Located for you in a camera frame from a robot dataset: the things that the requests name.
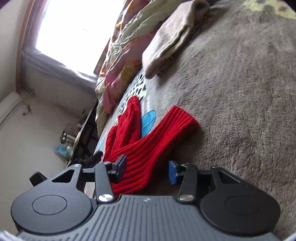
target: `crumpled comforter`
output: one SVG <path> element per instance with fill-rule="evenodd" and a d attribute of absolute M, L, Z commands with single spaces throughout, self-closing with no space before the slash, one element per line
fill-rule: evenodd
<path fill-rule="evenodd" d="M 126 0 L 100 68 L 95 92 L 98 136 L 108 115 L 141 67 L 141 57 L 161 22 L 185 0 Z"/>

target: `red knitted sock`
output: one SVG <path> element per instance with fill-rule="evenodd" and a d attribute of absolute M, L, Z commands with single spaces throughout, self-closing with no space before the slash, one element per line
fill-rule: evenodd
<path fill-rule="evenodd" d="M 139 113 L 139 99 L 133 96 L 128 101 L 127 110 L 118 119 L 117 128 L 108 134 L 104 161 L 115 162 L 121 154 L 125 154 L 128 161 L 123 180 L 112 184 L 115 195 L 144 188 L 153 169 L 158 169 L 172 148 L 198 127 L 198 122 L 190 114 L 173 106 L 152 132 L 140 139 Z"/>

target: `window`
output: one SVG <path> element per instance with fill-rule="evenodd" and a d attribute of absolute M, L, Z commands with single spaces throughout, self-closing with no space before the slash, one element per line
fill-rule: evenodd
<path fill-rule="evenodd" d="M 68 68 L 93 75 L 123 0 L 49 0 L 36 49 Z"/>

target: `blue patch on blanket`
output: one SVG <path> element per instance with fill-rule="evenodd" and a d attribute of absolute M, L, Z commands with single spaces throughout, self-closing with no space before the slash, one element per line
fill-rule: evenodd
<path fill-rule="evenodd" d="M 152 110 L 142 117 L 142 137 L 146 136 L 152 129 L 156 119 L 156 112 Z"/>

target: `silver screw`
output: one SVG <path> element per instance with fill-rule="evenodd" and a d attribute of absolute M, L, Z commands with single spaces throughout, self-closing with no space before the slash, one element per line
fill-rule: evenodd
<path fill-rule="evenodd" d="M 191 202 L 194 199 L 194 197 L 190 194 L 183 194 L 179 197 L 179 199 L 183 202 Z"/>
<path fill-rule="evenodd" d="M 113 196 L 110 194 L 102 194 L 99 196 L 99 200 L 101 202 L 109 202 L 113 200 Z"/>

